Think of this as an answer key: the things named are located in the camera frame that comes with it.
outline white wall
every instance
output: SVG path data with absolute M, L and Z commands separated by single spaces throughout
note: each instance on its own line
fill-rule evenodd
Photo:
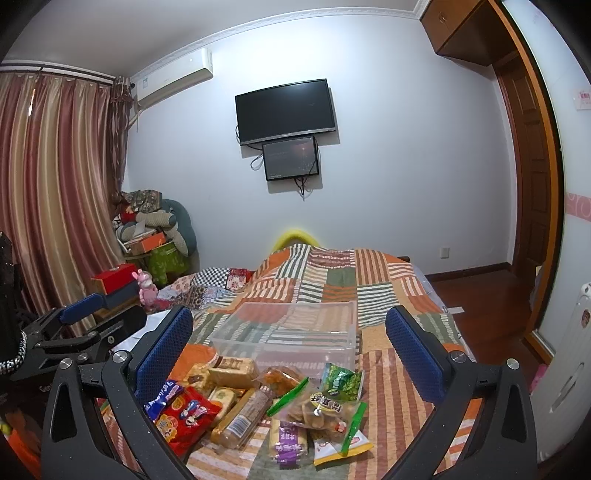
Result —
M 437 56 L 416 20 L 369 15 L 270 25 L 210 48 L 214 78 L 143 112 L 128 147 L 130 188 L 186 206 L 202 267 L 255 268 L 288 228 L 330 248 L 410 255 L 425 273 L 506 260 L 512 160 L 491 69 Z M 321 178 L 303 202 L 293 182 L 251 170 L 234 96 L 324 77 L 338 135 L 319 135 Z
M 591 197 L 591 110 L 574 107 L 576 90 L 589 81 L 552 23 L 529 0 L 506 0 L 538 63 L 548 89 L 562 149 L 565 191 Z M 591 281 L 591 223 L 565 215 L 556 280 L 540 334 L 553 347 L 573 313 L 581 285 Z

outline snack package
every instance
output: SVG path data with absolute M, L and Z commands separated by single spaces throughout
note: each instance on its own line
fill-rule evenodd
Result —
M 209 374 L 218 387 L 252 388 L 258 369 L 252 358 L 220 356 L 210 365 Z
M 281 466 L 294 467 L 298 459 L 308 454 L 306 430 L 281 420 L 271 420 L 269 456 Z
M 360 453 L 367 452 L 374 448 L 373 444 L 367 437 L 358 430 L 351 438 L 351 445 L 349 451 L 345 455 L 341 455 L 338 450 L 330 443 L 330 441 L 323 436 L 323 432 L 313 430 L 310 432 L 312 440 L 314 441 L 314 465 L 322 465 L 333 460 L 341 460 L 343 458 L 353 457 Z
M 305 378 L 281 397 L 267 415 L 305 429 L 323 430 L 329 441 L 346 451 L 348 439 L 359 427 L 366 407 L 363 402 L 337 402 L 325 397 Z
M 340 401 L 359 401 L 365 373 L 352 372 L 338 365 L 327 363 L 322 373 L 322 393 Z
M 183 387 L 178 385 L 174 380 L 164 382 L 158 396 L 144 405 L 144 410 L 148 414 L 148 417 L 150 417 L 150 420 L 155 421 L 166 407 L 166 404 L 182 391 Z
M 205 433 L 220 407 L 187 387 L 164 409 L 155 424 L 174 453 L 182 457 Z
M 240 448 L 261 421 L 262 416 L 271 404 L 272 398 L 271 389 L 265 385 L 261 385 L 258 390 L 255 390 L 233 419 L 224 424 L 225 427 L 219 433 L 218 444 L 225 448 Z
M 269 367 L 267 368 L 257 380 L 266 385 L 277 397 L 282 397 L 289 390 L 297 387 L 304 379 L 304 375 L 296 367 Z
M 215 428 L 222 418 L 230 411 L 230 408 L 234 406 L 238 400 L 238 394 L 235 390 L 226 387 L 216 387 L 216 389 L 209 395 L 209 401 L 213 405 L 217 405 L 221 408 L 220 413 L 217 414 L 213 419 L 212 424 L 209 426 L 211 429 Z
M 215 387 L 207 364 L 194 364 L 179 384 L 183 387 L 191 385 L 204 397 L 208 397 Z

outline red box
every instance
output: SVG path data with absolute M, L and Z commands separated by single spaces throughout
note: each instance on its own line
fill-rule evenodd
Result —
M 129 246 L 131 249 L 132 255 L 141 255 L 147 253 L 154 248 L 158 248 L 160 245 L 164 245 L 166 243 L 166 237 L 162 232 L 155 233 L 148 238 L 144 238 L 138 242 L 134 242 Z
M 90 282 L 95 292 L 108 295 L 135 281 L 131 274 L 137 270 L 137 267 L 132 263 L 122 263 L 116 268 L 95 275 L 90 279 Z

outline blue padding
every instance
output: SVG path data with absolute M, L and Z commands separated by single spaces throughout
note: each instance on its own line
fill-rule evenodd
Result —
M 67 306 L 60 315 L 60 322 L 64 325 L 72 325 L 84 317 L 92 315 L 103 307 L 105 299 L 98 293 L 88 295 L 85 299 Z
M 156 398 L 192 333 L 193 316 L 182 308 L 138 368 L 134 395 L 142 405 Z
M 386 314 L 386 334 L 421 398 L 435 406 L 441 404 L 445 397 L 443 373 L 396 309 Z

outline wooden door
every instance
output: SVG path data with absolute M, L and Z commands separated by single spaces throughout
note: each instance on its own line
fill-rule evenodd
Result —
M 520 56 L 510 55 L 495 66 L 505 98 L 517 162 L 517 232 L 513 272 L 532 283 L 541 265 L 550 233 L 550 160 L 530 78 Z

